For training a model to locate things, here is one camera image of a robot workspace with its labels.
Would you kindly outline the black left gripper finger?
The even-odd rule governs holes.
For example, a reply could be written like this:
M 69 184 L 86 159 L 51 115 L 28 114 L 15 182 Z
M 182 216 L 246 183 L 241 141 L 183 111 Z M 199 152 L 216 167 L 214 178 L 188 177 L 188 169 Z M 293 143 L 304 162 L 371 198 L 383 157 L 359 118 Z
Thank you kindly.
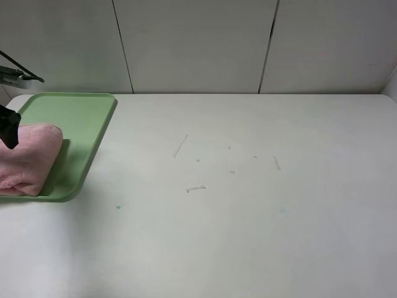
M 19 144 L 18 128 L 21 115 L 4 106 L 0 108 L 0 138 L 5 146 L 12 150 Z

